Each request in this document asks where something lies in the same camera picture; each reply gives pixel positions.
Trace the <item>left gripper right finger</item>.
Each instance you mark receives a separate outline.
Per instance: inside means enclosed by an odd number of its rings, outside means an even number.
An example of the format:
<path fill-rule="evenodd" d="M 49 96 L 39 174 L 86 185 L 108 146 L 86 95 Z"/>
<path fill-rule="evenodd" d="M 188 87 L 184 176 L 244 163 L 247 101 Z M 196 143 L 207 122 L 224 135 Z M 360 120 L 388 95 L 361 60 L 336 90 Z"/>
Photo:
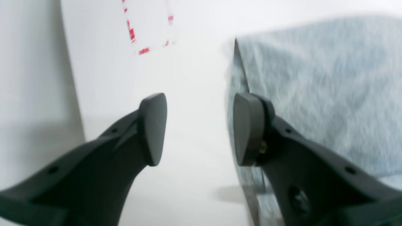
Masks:
<path fill-rule="evenodd" d="M 269 100 L 235 94 L 233 133 L 237 164 L 263 170 L 285 225 L 401 225 L 401 191 L 305 139 Z"/>

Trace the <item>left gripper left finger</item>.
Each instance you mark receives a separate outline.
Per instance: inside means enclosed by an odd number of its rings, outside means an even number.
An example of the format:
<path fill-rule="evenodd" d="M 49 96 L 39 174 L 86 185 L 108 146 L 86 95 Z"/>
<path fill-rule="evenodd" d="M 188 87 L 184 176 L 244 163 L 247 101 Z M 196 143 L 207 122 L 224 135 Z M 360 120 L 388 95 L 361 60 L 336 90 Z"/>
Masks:
<path fill-rule="evenodd" d="M 1 217 L 28 226 L 116 226 L 135 177 L 162 157 L 164 93 L 143 99 L 95 140 L 1 191 Z"/>

